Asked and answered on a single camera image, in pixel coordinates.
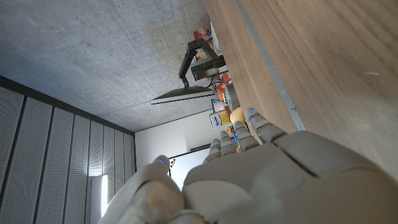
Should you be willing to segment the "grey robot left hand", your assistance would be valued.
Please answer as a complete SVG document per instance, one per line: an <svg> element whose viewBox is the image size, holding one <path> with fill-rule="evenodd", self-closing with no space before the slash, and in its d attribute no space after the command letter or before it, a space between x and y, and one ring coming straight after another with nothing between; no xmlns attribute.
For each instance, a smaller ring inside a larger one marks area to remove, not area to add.
<svg viewBox="0 0 398 224"><path fill-rule="evenodd" d="M353 150L287 133L255 109L221 132L182 187L161 155L136 172L100 223L396 223L397 181Z"/></svg>

